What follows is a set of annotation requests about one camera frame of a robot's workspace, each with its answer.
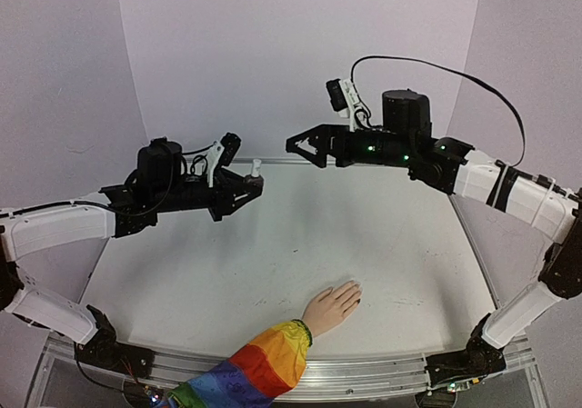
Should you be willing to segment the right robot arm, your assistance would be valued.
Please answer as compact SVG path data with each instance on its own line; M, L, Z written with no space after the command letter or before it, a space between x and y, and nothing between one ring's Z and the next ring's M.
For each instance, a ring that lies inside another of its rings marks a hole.
M426 358L428 386L454 392L506 367L504 351L538 317L581 293L581 194L529 174L454 138L321 124L289 137L286 150L325 167L402 167L450 196L496 294L458 351Z

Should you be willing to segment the mannequin hand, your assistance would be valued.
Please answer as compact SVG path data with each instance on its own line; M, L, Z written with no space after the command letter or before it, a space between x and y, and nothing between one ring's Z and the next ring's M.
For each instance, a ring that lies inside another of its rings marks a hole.
M361 297L362 287L356 281L329 287L308 303L301 321L317 338L344 322L360 305Z

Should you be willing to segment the rainbow sleeve forearm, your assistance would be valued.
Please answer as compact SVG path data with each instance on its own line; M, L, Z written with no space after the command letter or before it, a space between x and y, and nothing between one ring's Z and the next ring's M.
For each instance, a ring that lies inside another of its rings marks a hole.
M264 330L231 357L166 393L160 407L268 407L293 390L312 335L300 320Z

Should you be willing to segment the white nail polish cap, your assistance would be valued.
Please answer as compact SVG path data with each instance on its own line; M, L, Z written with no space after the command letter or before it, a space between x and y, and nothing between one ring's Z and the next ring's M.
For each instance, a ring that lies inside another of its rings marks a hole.
M260 159L254 159L251 168L251 176L257 178L260 176L262 161Z

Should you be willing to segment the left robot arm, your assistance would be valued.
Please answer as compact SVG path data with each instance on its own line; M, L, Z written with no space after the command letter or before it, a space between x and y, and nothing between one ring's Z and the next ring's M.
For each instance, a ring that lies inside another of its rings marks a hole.
M20 265L30 255L83 242L104 242L155 226L164 213L207 210L216 222L263 193L260 163L242 176L224 167L206 177L169 176L155 189L134 180L104 187L99 200L70 200L1 213L1 309L68 339L78 362L150 375L152 350L119 341L105 313L48 288Z

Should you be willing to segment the purple nail polish bottle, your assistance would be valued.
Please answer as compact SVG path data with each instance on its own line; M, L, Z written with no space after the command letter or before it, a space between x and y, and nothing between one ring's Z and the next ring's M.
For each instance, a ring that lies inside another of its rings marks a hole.
M252 176L249 174L245 177L244 182L257 188L262 188L264 186L264 178L261 175Z

